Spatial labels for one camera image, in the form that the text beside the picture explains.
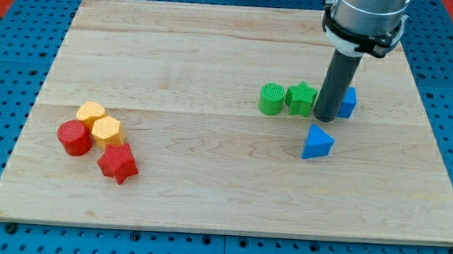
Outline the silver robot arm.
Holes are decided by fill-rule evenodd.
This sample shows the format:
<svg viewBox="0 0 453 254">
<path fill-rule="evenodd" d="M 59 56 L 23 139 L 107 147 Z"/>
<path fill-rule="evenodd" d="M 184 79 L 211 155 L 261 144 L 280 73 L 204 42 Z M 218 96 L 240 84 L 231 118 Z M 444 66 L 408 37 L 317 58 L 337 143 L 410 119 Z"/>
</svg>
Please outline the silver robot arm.
<svg viewBox="0 0 453 254">
<path fill-rule="evenodd" d="M 346 57 L 383 58 L 404 33 L 411 0 L 323 0 L 322 28 Z"/>
</svg>

